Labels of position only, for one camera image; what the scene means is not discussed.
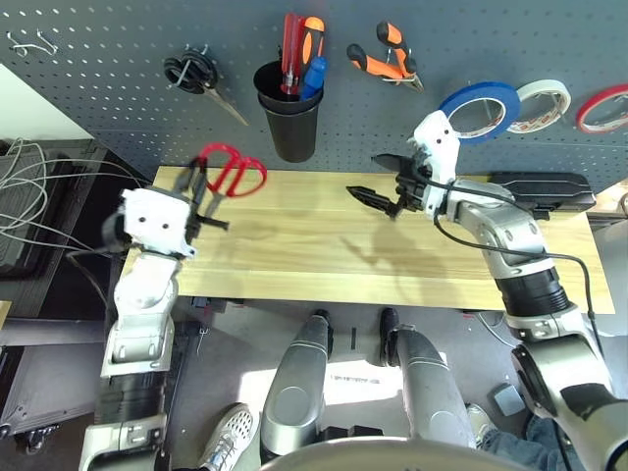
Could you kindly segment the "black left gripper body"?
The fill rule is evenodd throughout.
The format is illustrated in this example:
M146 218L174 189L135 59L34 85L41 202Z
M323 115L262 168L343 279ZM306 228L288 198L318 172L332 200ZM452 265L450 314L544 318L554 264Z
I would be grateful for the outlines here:
M221 202L224 199L225 195L221 193L213 193L206 213L204 215L200 215L198 213L198 209L202 202L202 197L194 196L192 198L190 202L190 213L188 215L185 225L184 239L186 241L193 241L194 239L196 239L199 236L201 227L203 225L218 228L225 232L229 229L229 222L213 218L213 214L217 211Z

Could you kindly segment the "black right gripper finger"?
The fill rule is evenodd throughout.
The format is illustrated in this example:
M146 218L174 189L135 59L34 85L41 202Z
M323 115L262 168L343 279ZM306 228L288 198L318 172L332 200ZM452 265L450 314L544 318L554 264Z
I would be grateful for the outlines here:
M384 153L373 156L372 161L389 171L403 172L410 163L410 158L402 155Z
M377 193L375 190L359 185L348 186L349 194L365 206L378 210L394 220L400 212L400 208L388 197Z

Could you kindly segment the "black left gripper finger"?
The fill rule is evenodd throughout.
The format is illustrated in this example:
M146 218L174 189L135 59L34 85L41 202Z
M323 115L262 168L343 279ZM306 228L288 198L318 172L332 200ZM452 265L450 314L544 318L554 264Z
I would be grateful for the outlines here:
M198 176L194 184L194 216L197 219L212 219L219 207L219 195L208 187L206 160L201 157L196 157L195 165L198 168ZM211 193L210 202L205 212L201 214L199 209L207 191Z
M194 171L196 168L196 160L191 159L187 165L180 171L174 183L174 192L185 193L188 191Z

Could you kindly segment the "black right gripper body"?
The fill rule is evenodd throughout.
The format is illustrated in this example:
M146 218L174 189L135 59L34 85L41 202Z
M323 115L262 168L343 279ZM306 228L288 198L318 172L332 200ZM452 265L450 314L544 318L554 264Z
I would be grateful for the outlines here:
M421 212L424 210L423 195L432 172L416 156L394 155L396 162L398 200L392 207L392 215L398 216L403 210Z

